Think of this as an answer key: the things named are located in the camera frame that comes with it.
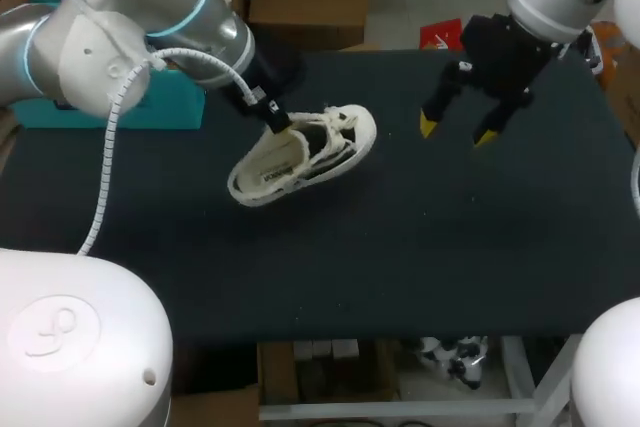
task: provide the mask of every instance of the shoe label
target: shoe label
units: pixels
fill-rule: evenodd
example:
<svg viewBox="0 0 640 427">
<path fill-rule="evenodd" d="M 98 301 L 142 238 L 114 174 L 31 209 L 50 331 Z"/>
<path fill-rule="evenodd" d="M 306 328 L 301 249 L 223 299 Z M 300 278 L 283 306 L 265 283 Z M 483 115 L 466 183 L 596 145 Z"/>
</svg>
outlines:
<svg viewBox="0 0 640 427">
<path fill-rule="evenodd" d="M 283 163 L 272 167 L 271 169 L 264 171 L 260 174 L 262 181 L 266 184 L 273 180 L 279 179 L 285 175 L 291 175 L 293 173 L 293 166 L 289 163 Z"/>
</svg>

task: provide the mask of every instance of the table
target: table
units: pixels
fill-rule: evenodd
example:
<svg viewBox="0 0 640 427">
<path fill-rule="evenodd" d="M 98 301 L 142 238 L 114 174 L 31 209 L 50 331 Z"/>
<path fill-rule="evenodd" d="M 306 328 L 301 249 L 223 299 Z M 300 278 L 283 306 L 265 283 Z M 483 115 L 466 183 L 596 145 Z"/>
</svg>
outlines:
<svg viewBox="0 0 640 427">
<path fill-rule="evenodd" d="M 182 341 L 583 332 L 640 295 L 622 128 L 569 56 L 493 144 L 472 148 L 493 103 L 471 91 L 425 141 L 420 105 L 454 55 L 309 55 L 288 110 L 363 104 L 377 145 L 348 175 L 262 209 L 235 205 L 225 187 L 259 126 L 217 95 L 199 132 L 119 133 L 93 255 L 141 276 Z M 101 145 L 96 131 L 21 133 L 0 181 L 0 245 L 76 251 Z M 564 401 L 572 342 L 548 385 L 534 394 L 531 382 L 509 409 L 538 414 L 558 392 Z"/>
</svg>

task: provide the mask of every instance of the shoe insole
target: shoe insole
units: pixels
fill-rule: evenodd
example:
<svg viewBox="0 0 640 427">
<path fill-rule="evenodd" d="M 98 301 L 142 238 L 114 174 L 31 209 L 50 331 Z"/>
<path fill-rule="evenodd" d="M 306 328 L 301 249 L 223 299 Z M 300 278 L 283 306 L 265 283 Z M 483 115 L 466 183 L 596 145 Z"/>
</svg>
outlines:
<svg viewBox="0 0 640 427">
<path fill-rule="evenodd" d="M 252 194 L 267 191 L 271 184 L 291 175 L 304 159 L 304 149 L 297 137 L 288 131 L 276 135 L 238 174 L 238 188 Z"/>
</svg>

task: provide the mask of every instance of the sneaker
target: sneaker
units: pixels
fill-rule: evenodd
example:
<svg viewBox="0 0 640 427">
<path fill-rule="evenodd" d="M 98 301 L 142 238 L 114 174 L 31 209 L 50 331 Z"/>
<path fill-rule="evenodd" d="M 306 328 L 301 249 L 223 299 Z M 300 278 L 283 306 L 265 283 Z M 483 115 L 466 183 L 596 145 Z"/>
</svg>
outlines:
<svg viewBox="0 0 640 427">
<path fill-rule="evenodd" d="M 279 134 L 266 129 L 231 172 L 227 187 L 242 205 L 266 205 L 342 175 L 369 153 L 376 140 L 376 123 L 359 105 L 289 117 L 291 127 Z"/>
</svg>

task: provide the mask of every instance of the shoe sole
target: shoe sole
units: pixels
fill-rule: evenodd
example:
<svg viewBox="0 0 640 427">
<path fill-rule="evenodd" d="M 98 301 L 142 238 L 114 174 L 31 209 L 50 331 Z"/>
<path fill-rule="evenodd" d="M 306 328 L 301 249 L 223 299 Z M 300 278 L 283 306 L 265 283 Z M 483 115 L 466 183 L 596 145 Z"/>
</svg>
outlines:
<svg viewBox="0 0 640 427">
<path fill-rule="evenodd" d="M 270 197 L 266 197 L 264 199 L 256 199 L 256 200 L 242 202 L 242 205 L 246 207 L 262 207 L 264 205 L 275 202 L 276 200 L 281 199 L 282 197 L 291 195 L 294 192 L 297 192 L 299 190 L 305 189 L 307 187 L 311 187 L 312 185 L 320 184 L 322 182 L 326 182 L 328 180 L 333 179 L 334 177 L 343 175 L 349 170 L 353 169 L 356 165 L 358 165 L 362 161 L 362 159 L 364 159 L 369 154 L 369 152 L 371 152 L 371 149 L 373 148 L 373 144 L 375 144 L 376 138 L 378 137 L 378 128 L 376 126 L 376 122 L 373 116 L 364 107 L 361 107 L 359 105 L 345 105 L 343 108 L 347 109 L 349 107 L 355 107 L 359 111 L 364 111 L 362 115 L 358 116 L 358 122 L 360 122 L 361 119 L 366 119 L 366 122 L 368 124 L 367 131 L 371 133 L 370 138 L 367 139 L 367 142 L 362 146 L 360 150 L 358 150 L 355 153 L 355 155 L 345 160 L 341 164 L 337 165 L 335 169 L 331 169 L 330 171 L 325 172 L 324 174 L 319 175 L 317 177 L 314 177 L 309 181 L 302 181 L 300 184 L 296 185 L 295 188 L 292 188 L 291 190 L 287 190 L 285 187 L 285 189 L 282 192 L 274 194 Z"/>
</svg>

